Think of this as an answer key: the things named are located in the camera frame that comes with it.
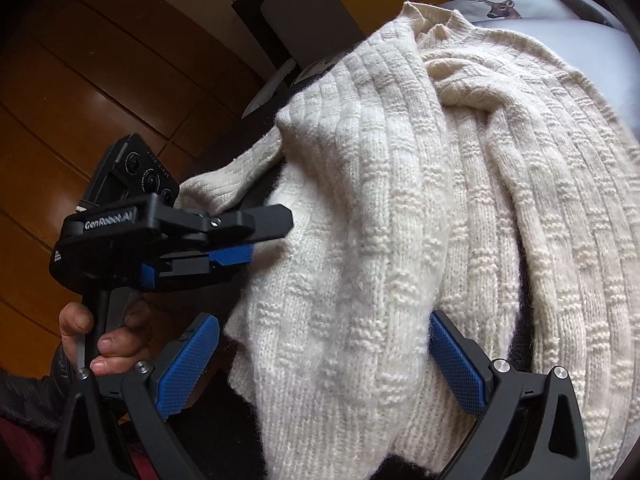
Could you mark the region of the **person's left hand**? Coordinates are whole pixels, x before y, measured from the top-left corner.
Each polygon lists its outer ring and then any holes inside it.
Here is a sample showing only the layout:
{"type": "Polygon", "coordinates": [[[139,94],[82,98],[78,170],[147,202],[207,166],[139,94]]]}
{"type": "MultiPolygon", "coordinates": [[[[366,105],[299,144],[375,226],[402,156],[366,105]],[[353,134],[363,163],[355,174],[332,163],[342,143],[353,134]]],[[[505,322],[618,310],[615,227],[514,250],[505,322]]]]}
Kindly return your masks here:
{"type": "MultiPolygon", "coordinates": [[[[88,334],[92,326],[90,311],[79,302],[69,302],[58,315],[62,348],[74,367],[79,338],[88,334]]],[[[99,354],[91,361],[90,368],[96,376],[126,373],[137,362],[150,358],[152,337],[151,309],[144,300],[139,300],[127,310],[123,326],[98,340],[99,354]]]]}

